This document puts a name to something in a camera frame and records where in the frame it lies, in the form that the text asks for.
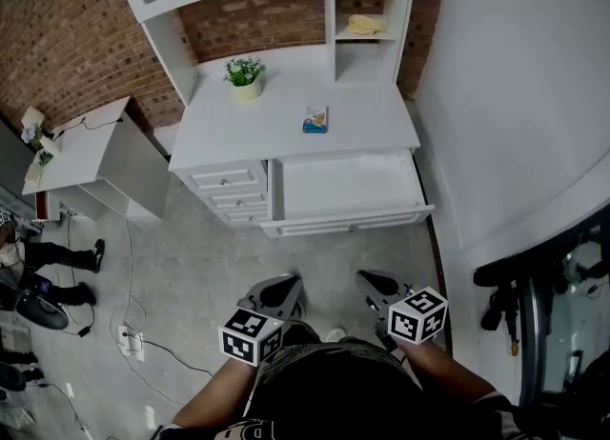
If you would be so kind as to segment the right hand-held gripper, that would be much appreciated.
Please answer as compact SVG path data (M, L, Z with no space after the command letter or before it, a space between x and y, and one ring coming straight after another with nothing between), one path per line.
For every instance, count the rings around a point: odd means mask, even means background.
M431 287L415 287L400 275L381 270L359 270L356 284L369 307L385 310L390 299L406 295L391 304L380 330L391 338L420 345L443 331L448 301Z

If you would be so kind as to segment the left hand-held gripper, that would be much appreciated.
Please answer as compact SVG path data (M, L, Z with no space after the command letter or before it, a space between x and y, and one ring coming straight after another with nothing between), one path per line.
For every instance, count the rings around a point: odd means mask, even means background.
M280 350L285 325L282 320L304 318L302 289L301 276L292 273L255 284L244 296L245 309L236 307L228 321L218 327L220 352L250 366L259 366ZM272 317L252 310L268 311Z

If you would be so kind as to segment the wide white desk drawer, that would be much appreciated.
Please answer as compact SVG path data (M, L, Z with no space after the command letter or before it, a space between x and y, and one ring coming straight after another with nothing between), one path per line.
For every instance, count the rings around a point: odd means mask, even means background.
M274 159L268 195L273 238L416 224L435 208L408 149Z

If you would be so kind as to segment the small blue white box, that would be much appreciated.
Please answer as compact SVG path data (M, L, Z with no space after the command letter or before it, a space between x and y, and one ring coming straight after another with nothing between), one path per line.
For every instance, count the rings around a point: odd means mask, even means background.
M328 108L307 107L302 122L302 132L305 134L323 134L328 132Z

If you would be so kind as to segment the person's right forearm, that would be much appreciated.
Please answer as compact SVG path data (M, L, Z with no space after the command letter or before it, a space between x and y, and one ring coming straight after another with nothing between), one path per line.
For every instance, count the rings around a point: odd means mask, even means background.
M474 404L497 393L489 382L463 367L433 342L418 345L400 339L395 342L413 371L453 400Z

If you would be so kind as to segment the person's left forearm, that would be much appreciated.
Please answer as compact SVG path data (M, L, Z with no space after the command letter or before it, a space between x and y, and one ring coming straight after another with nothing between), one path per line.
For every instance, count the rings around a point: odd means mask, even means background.
M244 413L257 368L228 359L206 386L173 418L185 429L222 429Z

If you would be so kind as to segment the small white side drawer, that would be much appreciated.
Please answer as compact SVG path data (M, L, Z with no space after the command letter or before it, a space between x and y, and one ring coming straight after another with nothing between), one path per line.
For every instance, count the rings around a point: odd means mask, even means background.
M265 191L241 191L214 194L206 197L207 204L216 210L241 209L267 204Z
M221 211L218 215L230 226L258 225L260 222L265 222L270 219L269 213L264 209Z
M227 190L231 188L255 187L260 178L249 169L200 172L189 175L189 180L198 190Z

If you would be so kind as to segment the person's black shirt torso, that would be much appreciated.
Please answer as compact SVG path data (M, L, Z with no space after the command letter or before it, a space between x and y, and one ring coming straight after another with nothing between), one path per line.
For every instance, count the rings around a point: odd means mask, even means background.
M402 353L397 359L342 330L321 339L294 322L283 347L255 367L238 420L219 430L172 421L158 440L539 440L498 391L463 404L416 374Z

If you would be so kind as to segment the white power strip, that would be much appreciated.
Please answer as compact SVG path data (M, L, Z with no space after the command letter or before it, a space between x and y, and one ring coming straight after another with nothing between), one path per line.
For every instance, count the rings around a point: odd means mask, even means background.
M125 357L134 357L137 361L145 361L144 341L142 335L125 325L116 327L117 346Z

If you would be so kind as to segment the black-framed glass door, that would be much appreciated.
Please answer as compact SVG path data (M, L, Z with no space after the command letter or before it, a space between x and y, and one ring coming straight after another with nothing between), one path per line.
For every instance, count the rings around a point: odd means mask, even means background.
M573 391L610 349L610 218L548 248L520 297L519 402Z

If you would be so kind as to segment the white desk with hutch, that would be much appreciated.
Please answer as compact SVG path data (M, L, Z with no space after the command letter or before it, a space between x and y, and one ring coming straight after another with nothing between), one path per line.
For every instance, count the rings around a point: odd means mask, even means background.
M250 48L238 57L266 66L262 92L251 101L236 100L224 80L227 58L198 63L190 57L172 17L193 3L163 11L128 2L185 107L170 169L220 219L222 211L269 213L274 159L399 149L414 158L419 139L397 86L413 0L323 0L322 43ZM387 31L354 35L347 30L352 14L383 17ZM328 108L327 133L302 132L307 107ZM251 170L261 184L209 191L189 180L190 174L238 169ZM207 204L209 195L255 190L267 193L265 206L216 210Z

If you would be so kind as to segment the potted plant in cream pot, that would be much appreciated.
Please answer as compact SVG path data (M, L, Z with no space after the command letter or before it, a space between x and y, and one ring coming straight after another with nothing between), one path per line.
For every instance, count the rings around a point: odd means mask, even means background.
M251 101L262 92L265 69L259 58L234 58L225 63L224 80L232 85L236 100Z

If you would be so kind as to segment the black round base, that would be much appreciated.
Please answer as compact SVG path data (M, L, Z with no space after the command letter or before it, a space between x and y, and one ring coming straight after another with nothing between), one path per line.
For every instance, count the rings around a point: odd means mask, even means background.
M48 330L64 330L69 324L63 308L48 297L31 290L21 290L15 309L23 318Z

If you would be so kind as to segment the small white side table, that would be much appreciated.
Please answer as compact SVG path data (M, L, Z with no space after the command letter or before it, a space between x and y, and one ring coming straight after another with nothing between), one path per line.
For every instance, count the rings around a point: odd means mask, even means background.
M126 112L128 97L80 115L54 131L61 153L24 184L45 191L77 215L111 210L133 222L163 218L169 163Z

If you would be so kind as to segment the yellow cloth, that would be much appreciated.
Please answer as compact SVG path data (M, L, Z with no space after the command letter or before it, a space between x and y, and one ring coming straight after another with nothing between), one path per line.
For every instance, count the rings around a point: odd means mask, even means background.
M347 30L354 35L372 36L387 31L383 17L377 18L362 14L352 14L348 19Z

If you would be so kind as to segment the small artificial flower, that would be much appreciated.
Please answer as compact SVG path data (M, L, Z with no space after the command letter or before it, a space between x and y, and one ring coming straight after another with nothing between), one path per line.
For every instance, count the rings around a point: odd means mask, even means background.
M61 153L52 139L53 135L43 129L44 120L45 115L34 107L28 107L21 119L23 127L21 139L36 150L41 167L46 166L53 157Z

